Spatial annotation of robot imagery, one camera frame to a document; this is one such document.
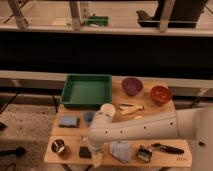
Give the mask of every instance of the orange bowl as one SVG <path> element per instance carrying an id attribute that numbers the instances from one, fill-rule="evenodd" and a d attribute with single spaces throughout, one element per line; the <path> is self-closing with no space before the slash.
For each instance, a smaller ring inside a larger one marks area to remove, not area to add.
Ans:
<path id="1" fill-rule="evenodd" d="M 172 94 L 168 88 L 155 86 L 151 90 L 151 98 L 158 105 L 163 105 L 172 99 Z"/>

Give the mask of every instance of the table leg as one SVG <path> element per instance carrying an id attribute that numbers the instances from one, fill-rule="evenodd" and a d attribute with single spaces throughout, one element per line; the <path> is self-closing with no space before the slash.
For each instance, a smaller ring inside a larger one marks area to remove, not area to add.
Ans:
<path id="1" fill-rule="evenodd" d="M 167 171 L 169 169 L 170 169 L 170 167 L 162 167 L 159 171 Z"/>
<path id="2" fill-rule="evenodd" d="M 67 164 L 61 164 L 61 166 L 63 167 L 64 171 L 72 171 Z"/>
<path id="3" fill-rule="evenodd" d="M 85 169 L 85 171 L 89 171 L 89 169 L 92 167 L 92 165 L 89 165 L 86 169 Z"/>

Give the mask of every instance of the box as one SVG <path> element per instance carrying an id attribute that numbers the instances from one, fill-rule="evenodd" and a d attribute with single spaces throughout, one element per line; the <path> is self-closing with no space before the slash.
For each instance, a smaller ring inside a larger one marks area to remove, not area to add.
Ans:
<path id="1" fill-rule="evenodd" d="M 61 96 L 65 107 L 99 108 L 112 102 L 110 75 L 70 74 Z"/>

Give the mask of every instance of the floor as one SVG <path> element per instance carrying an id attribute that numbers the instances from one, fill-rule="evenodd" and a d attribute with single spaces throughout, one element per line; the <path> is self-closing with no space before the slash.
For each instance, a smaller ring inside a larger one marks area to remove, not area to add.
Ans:
<path id="1" fill-rule="evenodd" d="M 0 93 L 2 108 L 14 97 L 14 93 Z M 63 171 L 61 165 L 45 164 L 45 150 L 53 126 L 56 108 L 54 99 L 59 103 L 59 96 L 18 94 L 0 114 L 0 122 L 7 125 L 0 131 L 0 150 L 16 149 L 23 146 L 26 154 L 20 158 L 15 156 L 0 157 L 0 171 L 12 171 L 11 164 L 16 165 L 16 171 Z M 74 171 L 83 171 L 87 166 L 71 166 Z M 133 167 L 100 167 L 91 168 L 96 171 L 157 171 L 159 168 Z M 171 168 L 170 171 L 190 171 L 189 168 Z"/>
<path id="2" fill-rule="evenodd" d="M 156 1 L 129 2 L 91 2 L 87 9 L 88 15 L 109 16 L 109 27 L 139 28 L 136 10 L 143 9 L 153 16 L 157 7 Z M 209 1 L 201 14 L 196 29 L 213 29 L 213 2 Z M 11 10 L 7 1 L 0 1 L 0 24 L 8 19 Z M 32 26 L 67 26 L 71 22 L 70 8 L 65 1 L 29 1 L 22 8 L 23 15 Z M 5 25 L 14 25 L 12 17 Z"/>

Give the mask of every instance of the wooden table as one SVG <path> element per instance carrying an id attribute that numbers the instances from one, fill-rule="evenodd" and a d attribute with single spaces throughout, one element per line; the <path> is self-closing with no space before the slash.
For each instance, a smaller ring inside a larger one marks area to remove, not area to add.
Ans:
<path id="1" fill-rule="evenodd" d="M 143 104 L 145 110 L 138 111 L 131 115 L 121 115 L 120 110 L 116 111 L 113 122 L 125 121 L 135 118 L 136 116 L 149 116 L 162 112 L 174 111 L 175 107 L 172 101 L 163 105 L 157 106 L 150 99 L 150 90 L 153 86 L 162 85 L 167 87 L 163 82 L 145 82 L 143 81 L 143 90 L 134 97 L 127 96 L 121 87 L 123 77 L 113 77 L 112 79 L 112 103 L 116 107 L 123 102 Z M 79 148 L 85 146 L 86 142 L 82 140 L 82 136 L 87 136 L 88 126 L 83 121 L 83 114 L 85 110 L 82 109 L 67 109 L 64 106 L 59 107 L 59 111 L 56 115 L 52 133 L 47 146 L 44 161 L 47 163 L 60 163 L 60 164 L 92 164 L 91 159 L 80 158 Z M 77 115 L 80 118 L 79 128 L 60 128 L 59 119 L 63 115 Z M 63 139 L 65 144 L 69 147 L 70 153 L 62 157 L 58 157 L 51 151 L 51 144 L 56 139 Z M 104 145 L 104 153 L 102 159 L 102 165 L 111 166 L 149 166 L 149 167 L 191 167 L 192 156 L 189 150 L 188 144 L 185 140 L 140 140 L 129 141 L 132 144 L 132 160 L 129 163 L 121 163 L 117 159 L 113 158 L 109 154 L 108 144 Z M 166 154 L 159 151 L 155 151 L 150 163 L 145 163 L 138 160 L 135 157 L 136 150 L 140 145 L 148 146 L 152 143 L 162 143 L 184 149 L 185 153 L 182 155 Z"/>

